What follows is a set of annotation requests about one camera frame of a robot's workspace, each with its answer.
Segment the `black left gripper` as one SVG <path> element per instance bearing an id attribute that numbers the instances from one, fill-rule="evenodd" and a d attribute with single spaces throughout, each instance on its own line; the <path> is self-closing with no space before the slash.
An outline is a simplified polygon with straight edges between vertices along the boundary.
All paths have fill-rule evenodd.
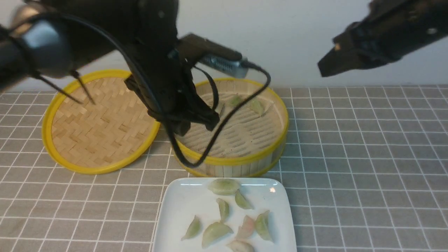
<path id="1" fill-rule="evenodd" d="M 131 68 L 132 74 L 125 84 L 141 99 L 151 117 L 161 120 L 164 113 L 178 136 L 187 134 L 191 122 L 213 131 L 219 115 L 198 97 L 189 64 L 180 58 L 177 45 L 177 39 L 169 43 L 135 41 L 126 45 L 143 77 L 138 77 L 136 69 Z"/>

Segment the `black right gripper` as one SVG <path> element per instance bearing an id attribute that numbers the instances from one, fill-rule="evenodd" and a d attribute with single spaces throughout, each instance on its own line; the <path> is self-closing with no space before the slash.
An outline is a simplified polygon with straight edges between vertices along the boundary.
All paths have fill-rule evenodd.
<path id="1" fill-rule="evenodd" d="M 369 10 L 333 38 L 318 62 L 322 77 L 382 67 L 447 37 L 446 0 L 373 0 Z"/>

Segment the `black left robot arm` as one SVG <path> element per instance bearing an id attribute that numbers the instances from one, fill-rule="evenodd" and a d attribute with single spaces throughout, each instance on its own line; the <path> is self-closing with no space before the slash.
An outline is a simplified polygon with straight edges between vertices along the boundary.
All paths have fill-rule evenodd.
<path id="1" fill-rule="evenodd" d="M 180 49 L 178 11 L 178 0 L 25 0 L 1 27 L 1 91 L 34 78 L 64 94 L 48 78 L 80 80 L 80 68 L 117 50 L 152 118 L 182 136 L 191 123 L 211 131 L 219 117 L 191 74 L 203 53 Z"/>

